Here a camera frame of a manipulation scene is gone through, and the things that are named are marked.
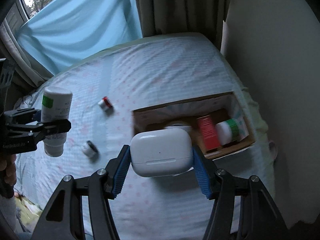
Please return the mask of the person's left hand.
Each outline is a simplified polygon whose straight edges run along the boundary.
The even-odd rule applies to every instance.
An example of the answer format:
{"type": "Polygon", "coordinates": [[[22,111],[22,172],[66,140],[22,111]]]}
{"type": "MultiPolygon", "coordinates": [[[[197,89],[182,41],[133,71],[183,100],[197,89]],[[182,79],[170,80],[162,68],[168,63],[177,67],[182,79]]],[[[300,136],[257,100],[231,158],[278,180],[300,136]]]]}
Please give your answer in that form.
{"type": "Polygon", "coordinates": [[[10,186],[14,186],[16,184],[16,155],[10,155],[7,159],[2,159],[1,164],[1,171],[4,171],[4,181],[9,184],[10,186]]]}

